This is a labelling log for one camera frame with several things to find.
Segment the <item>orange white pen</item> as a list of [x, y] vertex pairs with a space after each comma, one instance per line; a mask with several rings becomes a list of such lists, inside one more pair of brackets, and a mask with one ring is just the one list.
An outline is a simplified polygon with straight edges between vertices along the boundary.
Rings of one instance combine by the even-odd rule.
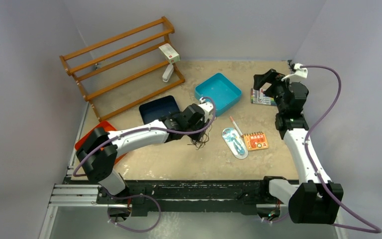
[[243, 137], [243, 133], [242, 133], [241, 129], [239, 128], [238, 124], [236, 123], [236, 121], [233, 119], [233, 117], [230, 116], [229, 119], [231, 120], [232, 124], [234, 125], [234, 127], [237, 130], [240, 137]]

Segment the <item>teal square tray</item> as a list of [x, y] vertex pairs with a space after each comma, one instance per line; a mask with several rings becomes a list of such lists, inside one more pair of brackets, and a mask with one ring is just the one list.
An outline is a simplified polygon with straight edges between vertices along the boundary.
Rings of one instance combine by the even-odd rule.
[[242, 91], [222, 73], [216, 73], [194, 90], [197, 99], [210, 97], [214, 100], [216, 116], [221, 116], [240, 101]]

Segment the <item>aluminium frame rails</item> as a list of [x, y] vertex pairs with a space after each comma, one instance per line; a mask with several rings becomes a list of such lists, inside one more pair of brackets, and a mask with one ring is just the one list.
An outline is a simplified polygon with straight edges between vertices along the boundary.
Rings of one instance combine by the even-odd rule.
[[[74, 144], [81, 138], [81, 133], [84, 129], [86, 116], [89, 111], [89, 105], [84, 107], [80, 125], [77, 131], [77, 135], [74, 140]], [[70, 159], [68, 161], [67, 172], [65, 179], [71, 179], [72, 173], [75, 169], [75, 149], [73, 148]], [[112, 205], [98, 204], [97, 197], [98, 185], [86, 184], [85, 181], [80, 181], [80, 184], [74, 182], [66, 184], [63, 181], [62, 184], [55, 184], [51, 196], [47, 205], [47, 211], [45, 214], [44, 222], [39, 234], [39, 239], [50, 239], [51, 232], [60, 208], [107, 208], [107, 207], [121, 207], [125, 208], [125, 205]]]

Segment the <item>toothbrush blister pack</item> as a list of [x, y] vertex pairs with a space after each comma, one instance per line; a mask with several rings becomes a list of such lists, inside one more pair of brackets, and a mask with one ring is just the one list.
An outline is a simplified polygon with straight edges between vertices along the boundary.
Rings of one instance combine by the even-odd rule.
[[235, 128], [225, 128], [222, 131], [222, 138], [237, 159], [242, 160], [248, 156], [246, 144]]

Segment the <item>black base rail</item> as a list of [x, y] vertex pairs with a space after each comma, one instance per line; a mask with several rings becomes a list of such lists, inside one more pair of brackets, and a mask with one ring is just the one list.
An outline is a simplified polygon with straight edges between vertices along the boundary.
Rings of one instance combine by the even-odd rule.
[[134, 217], [149, 212], [241, 213], [267, 215], [278, 200], [266, 180], [127, 180], [127, 190], [112, 199], [98, 189], [97, 203], [130, 205]]

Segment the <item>marker pen set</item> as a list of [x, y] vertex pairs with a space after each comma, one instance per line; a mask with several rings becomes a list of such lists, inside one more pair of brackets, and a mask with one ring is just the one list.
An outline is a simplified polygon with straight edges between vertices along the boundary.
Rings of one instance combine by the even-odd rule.
[[263, 89], [251, 89], [251, 103], [265, 106], [276, 106], [274, 99], [266, 96]]

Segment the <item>white cardboard box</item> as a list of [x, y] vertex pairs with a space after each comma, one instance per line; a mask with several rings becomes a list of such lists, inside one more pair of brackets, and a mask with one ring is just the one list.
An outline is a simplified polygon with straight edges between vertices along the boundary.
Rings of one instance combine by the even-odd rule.
[[159, 46], [159, 50], [162, 52], [162, 54], [170, 64], [174, 64], [180, 61], [181, 59], [179, 53], [169, 43]]

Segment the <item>orange small notebook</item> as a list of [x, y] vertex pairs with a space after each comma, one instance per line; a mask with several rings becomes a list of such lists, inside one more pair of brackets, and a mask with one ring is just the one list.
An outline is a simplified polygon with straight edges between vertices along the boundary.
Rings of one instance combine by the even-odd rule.
[[261, 131], [243, 134], [243, 139], [248, 151], [269, 148], [267, 137]]

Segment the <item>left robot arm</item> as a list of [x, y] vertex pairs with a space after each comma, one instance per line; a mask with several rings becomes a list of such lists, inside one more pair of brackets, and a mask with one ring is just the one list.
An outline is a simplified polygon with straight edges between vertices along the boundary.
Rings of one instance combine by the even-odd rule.
[[128, 186], [114, 169], [118, 157], [149, 145], [180, 140], [185, 135], [198, 141], [214, 118], [215, 105], [203, 102], [130, 129], [106, 131], [103, 127], [97, 127], [77, 149], [79, 164], [72, 176], [87, 177], [89, 182], [104, 187], [115, 203], [124, 203], [128, 199]]

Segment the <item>dark blue square tray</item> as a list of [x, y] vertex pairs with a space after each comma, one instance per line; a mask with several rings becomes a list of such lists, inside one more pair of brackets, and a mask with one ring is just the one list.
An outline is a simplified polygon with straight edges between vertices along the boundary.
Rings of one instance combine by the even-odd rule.
[[160, 117], [179, 112], [179, 106], [172, 95], [168, 95], [139, 106], [143, 124], [151, 123]]

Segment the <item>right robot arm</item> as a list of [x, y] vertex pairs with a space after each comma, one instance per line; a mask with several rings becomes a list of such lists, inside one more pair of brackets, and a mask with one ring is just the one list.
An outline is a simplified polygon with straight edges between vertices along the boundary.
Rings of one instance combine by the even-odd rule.
[[266, 83], [270, 86], [264, 94], [277, 105], [275, 126], [292, 155], [299, 186], [291, 185], [285, 178], [266, 176], [268, 184], [259, 189], [260, 198], [267, 203], [279, 199], [287, 205], [290, 219], [296, 224], [331, 225], [335, 223], [344, 191], [340, 184], [332, 182], [316, 154], [306, 152], [313, 149], [302, 113], [309, 90], [274, 69], [254, 75], [255, 90]]

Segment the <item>wooden shelf rack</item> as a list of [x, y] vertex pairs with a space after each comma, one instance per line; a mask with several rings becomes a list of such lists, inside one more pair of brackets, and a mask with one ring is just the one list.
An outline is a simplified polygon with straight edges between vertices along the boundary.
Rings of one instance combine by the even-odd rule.
[[[108, 120], [183, 83], [185, 77], [176, 63], [165, 83], [162, 74], [170, 64], [159, 46], [169, 43], [174, 25], [163, 16], [98, 43], [59, 57], [66, 74], [74, 79], [80, 94], [98, 121]], [[156, 77], [149, 90], [123, 103], [110, 100], [135, 85], [147, 84]]]

